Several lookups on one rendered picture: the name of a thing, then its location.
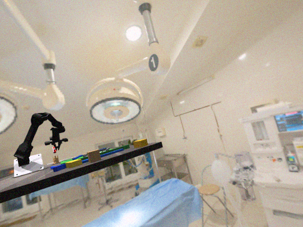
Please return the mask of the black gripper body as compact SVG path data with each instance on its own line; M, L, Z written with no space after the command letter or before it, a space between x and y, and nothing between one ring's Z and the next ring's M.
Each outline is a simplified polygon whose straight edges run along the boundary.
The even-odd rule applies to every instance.
M60 134L56 134L56 135L53 135L53 141L45 141L45 145L50 145L50 143L55 144L55 142L62 143L62 141L68 142L68 139L64 138L64 139L60 140Z

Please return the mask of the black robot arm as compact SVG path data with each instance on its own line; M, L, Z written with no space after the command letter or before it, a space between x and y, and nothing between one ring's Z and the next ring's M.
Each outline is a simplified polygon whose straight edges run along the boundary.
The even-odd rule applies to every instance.
M57 121L50 113L35 113L31 117L31 126L28 130L28 133L25 137L25 140L22 144L19 145L14 156L18 159L18 166L24 166L29 164L29 157L32 151L33 146L31 145L33 138L37 132L38 127L46 120L49 120L52 123L53 135L65 132L65 127L61 122Z

